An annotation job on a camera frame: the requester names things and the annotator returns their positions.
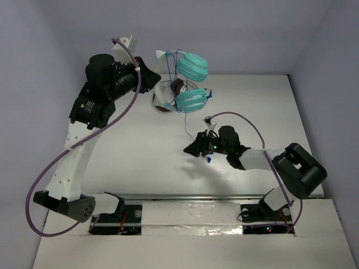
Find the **teal headphones with cable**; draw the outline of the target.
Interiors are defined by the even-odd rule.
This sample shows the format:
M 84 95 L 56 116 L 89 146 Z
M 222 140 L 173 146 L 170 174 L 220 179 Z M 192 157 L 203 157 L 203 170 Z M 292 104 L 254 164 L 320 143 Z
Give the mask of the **teal headphones with cable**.
M 203 82 L 208 76 L 207 61 L 195 54 L 177 50 L 157 50 L 155 52 L 157 64 L 155 72 L 158 73 L 162 66 L 167 67 L 169 73 L 169 90 L 173 95 L 172 100 L 167 100 L 163 94 L 165 86 L 158 82 L 154 87 L 153 106 L 160 112 L 193 113 L 205 107 L 213 96 L 205 88 L 198 88 L 195 82 Z M 170 74 L 169 60 L 174 61 L 174 74 Z

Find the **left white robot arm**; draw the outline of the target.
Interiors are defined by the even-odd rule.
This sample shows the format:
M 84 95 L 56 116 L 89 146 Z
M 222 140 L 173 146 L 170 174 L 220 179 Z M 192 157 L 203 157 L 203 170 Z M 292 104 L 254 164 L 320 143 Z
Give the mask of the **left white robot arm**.
M 70 112 L 65 153 L 45 190 L 33 197 L 35 203 L 79 223 L 95 210 L 95 197 L 83 194 L 81 185 L 100 131 L 109 126 L 116 111 L 116 100 L 130 91 L 148 92 L 161 80 L 141 57 L 121 63 L 109 54 L 92 56 L 85 74 L 86 82 Z

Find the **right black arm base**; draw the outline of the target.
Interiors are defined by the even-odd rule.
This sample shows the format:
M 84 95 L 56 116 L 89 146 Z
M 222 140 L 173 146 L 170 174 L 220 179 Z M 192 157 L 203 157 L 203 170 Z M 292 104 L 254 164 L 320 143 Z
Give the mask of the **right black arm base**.
M 279 188 L 266 193 L 258 202 L 240 205 L 237 220 L 244 235 L 293 234 L 291 211 Z

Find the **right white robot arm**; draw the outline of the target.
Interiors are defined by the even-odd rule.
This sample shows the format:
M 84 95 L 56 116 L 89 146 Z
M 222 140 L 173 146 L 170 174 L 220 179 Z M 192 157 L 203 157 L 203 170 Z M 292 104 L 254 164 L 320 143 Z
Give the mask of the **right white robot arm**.
M 238 170 L 273 172 L 279 186 L 258 203 L 241 207 L 238 219 L 244 223 L 276 220 L 285 208 L 296 200 L 306 199 L 328 176 L 326 169 L 300 144 L 291 143 L 276 151 L 253 149 L 240 142 L 231 126 L 222 126 L 218 132 L 199 132 L 183 151 L 194 157 L 225 155 L 230 166 Z

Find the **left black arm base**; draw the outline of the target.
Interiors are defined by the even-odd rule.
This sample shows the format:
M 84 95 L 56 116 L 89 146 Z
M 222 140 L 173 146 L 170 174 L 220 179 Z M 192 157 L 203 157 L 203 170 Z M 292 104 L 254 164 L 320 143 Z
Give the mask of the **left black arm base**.
M 117 207 L 113 213 L 101 213 L 93 217 L 89 227 L 91 235 L 141 235 L 142 204 L 127 203 L 117 194 L 107 194 L 116 198 Z

